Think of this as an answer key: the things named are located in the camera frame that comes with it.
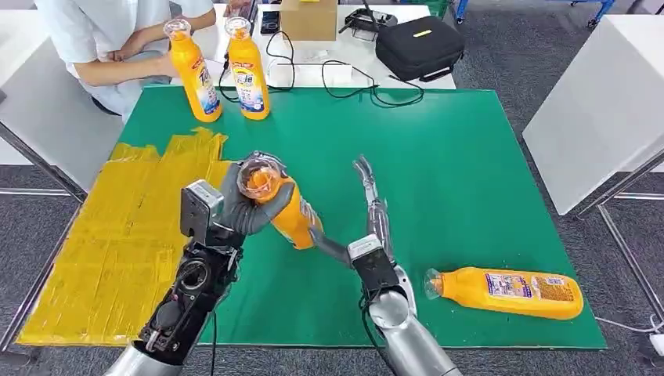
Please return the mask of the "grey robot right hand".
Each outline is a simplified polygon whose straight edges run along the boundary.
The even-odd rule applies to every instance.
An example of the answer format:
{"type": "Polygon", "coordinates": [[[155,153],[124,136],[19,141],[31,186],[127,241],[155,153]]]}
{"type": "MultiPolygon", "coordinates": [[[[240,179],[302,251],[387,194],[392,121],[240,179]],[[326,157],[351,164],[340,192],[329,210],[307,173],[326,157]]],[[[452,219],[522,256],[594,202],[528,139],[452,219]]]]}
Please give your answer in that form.
{"type": "MultiPolygon", "coordinates": [[[[379,198],[373,169],[369,161],[362,154],[359,155],[357,160],[353,161],[353,167],[359,173],[365,191],[367,202],[367,233],[373,233],[377,236],[390,264],[395,266],[396,260],[390,235],[387,204],[379,198]]],[[[353,268],[352,257],[348,253],[347,246],[327,238],[322,230],[317,230],[313,226],[309,227],[309,235],[319,250],[336,259],[349,269],[353,268]]]]}

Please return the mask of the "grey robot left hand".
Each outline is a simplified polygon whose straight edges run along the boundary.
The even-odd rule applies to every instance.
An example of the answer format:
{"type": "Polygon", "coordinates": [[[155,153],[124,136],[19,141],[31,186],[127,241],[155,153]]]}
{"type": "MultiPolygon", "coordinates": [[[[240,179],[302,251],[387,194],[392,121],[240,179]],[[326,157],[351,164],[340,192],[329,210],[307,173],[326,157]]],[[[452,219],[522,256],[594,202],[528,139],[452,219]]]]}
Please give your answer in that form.
{"type": "Polygon", "coordinates": [[[237,185],[237,177],[242,165],[254,156],[267,157],[269,160],[276,162],[281,168],[285,167],[278,157],[255,151],[242,161],[231,162],[227,168],[220,189],[224,197],[224,204],[218,222],[244,236],[256,234],[270,224],[291,202],[294,192],[293,183],[284,183],[279,188],[276,196],[264,204],[257,204],[252,199],[244,196],[237,185]]]}

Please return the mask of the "person's left hand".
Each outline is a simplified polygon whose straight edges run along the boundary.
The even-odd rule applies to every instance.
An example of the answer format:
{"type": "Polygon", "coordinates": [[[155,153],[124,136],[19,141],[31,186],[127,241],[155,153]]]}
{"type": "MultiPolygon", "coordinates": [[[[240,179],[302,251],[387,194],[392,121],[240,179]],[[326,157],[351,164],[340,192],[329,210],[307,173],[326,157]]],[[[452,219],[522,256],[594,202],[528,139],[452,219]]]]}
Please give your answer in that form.
{"type": "Polygon", "coordinates": [[[146,44],[145,34],[144,30],[134,31],[121,48],[107,53],[107,59],[120,62],[138,54],[146,44]]]}

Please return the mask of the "person's right hand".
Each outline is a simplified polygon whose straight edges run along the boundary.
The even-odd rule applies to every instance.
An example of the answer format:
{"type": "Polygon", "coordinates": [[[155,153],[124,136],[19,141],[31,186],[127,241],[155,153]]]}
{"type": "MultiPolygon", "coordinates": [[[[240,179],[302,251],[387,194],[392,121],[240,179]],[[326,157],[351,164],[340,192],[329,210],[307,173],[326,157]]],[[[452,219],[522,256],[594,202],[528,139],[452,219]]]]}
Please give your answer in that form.
{"type": "Polygon", "coordinates": [[[170,78],[179,77],[179,73],[171,61],[171,55],[169,52],[157,57],[154,60],[154,64],[155,75],[168,76],[170,78]]]}

